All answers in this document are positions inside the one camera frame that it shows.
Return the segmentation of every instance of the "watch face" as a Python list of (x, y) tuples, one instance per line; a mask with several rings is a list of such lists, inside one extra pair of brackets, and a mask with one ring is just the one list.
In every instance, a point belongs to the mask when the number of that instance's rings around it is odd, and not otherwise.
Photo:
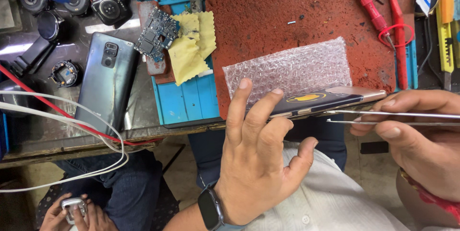
[(204, 225), (208, 230), (213, 230), (219, 226), (219, 213), (214, 204), (213, 196), (209, 190), (204, 190), (198, 197), (198, 206), (200, 207)]

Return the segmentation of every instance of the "jeans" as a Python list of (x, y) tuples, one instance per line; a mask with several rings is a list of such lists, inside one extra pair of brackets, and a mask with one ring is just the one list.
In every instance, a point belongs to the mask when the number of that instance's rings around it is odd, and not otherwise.
[[(343, 115), (310, 116), (306, 119), (295, 120), (293, 121), (294, 128), (286, 134), (284, 140), (301, 142), (307, 137), (316, 138), (319, 143), (315, 148), (333, 159), (343, 172), (346, 162), (344, 126), (340, 123), (327, 122), (327, 119), (343, 121)], [(207, 184), (219, 179), (224, 140), (225, 130), (189, 134), (197, 166), (196, 185), (198, 187), (204, 189)]]
[[(120, 153), (57, 161), (69, 178), (103, 169), (117, 162)], [(62, 194), (88, 194), (101, 206), (120, 231), (148, 231), (152, 225), (160, 180), (161, 163), (153, 152), (129, 154), (127, 164), (112, 172), (63, 184)]]

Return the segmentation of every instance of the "red rubber band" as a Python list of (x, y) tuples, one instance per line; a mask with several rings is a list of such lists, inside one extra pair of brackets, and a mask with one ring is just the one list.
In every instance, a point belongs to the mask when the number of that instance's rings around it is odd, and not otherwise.
[(382, 40), (382, 34), (383, 34), (384, 32), (387, 32), (388, 30), (390, 30), (390, 29), (392, 29), (392, 28), (394, 28), (394, 27), (398, 27), (398, 26), (409, 27), (409, 29), (411, 30), (412, 34), (411, 34), (411, 36), (410, 36), (410, 39), (409, 39), (406, 43), (400, 44), (400, 45), (395, 45), (395, 47), (401, 47), (401, 46), (407, 45), (407, 44), (408, 44), (409, 42), (411, 42), (412, 39), (414, 38), (414, 28), (412, 28), (410, 25), (407, 25), (407, 24), (405, 24), (405, 23), (397, 23), (397, 24), (395, 24), (395, 25), (392, 25), (392, 26), (390, 26), (390, 27), (387, 27), (387, 28), (383, 29), (383, 30), (380, 32), (380, 34), (379, 34), (379, 40), (380, 40), (383, 44), (385, 44), (385, 45), (387, 45), (387, 46), (390, 47), (390, 44), (388, 44), (388, 42)]

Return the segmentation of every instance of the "smartwatch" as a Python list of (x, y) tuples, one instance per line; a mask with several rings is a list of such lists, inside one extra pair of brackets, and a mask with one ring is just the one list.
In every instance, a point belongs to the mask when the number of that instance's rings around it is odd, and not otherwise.
[(224, 212), (217, 193), (214, 191), (216, 182), (209, 184), (198, 197), (198, 207), (204, 225), (209, 231), (241, 230), (247, 225), (229, 225), (224, 223)]

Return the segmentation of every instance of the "red rubber mat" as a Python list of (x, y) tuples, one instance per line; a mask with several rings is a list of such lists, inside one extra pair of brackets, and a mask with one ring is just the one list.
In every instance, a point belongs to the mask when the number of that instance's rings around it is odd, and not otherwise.
[[(384, 5), (375, 5), (391, 25), (389, 2), (382, 1)], [(413, 26), (413, 0), (399, 4), (409, 18), (406, 23)], [(206, 10), (214, 12), (217, 49), (212, 58), (223, 119), (230, 97), (222, 67), (338, 36), (346, 41), (354, 86), (389, 93), (395, 89), (394, 53), (378, 40), (358, 0), (206, 0)]]

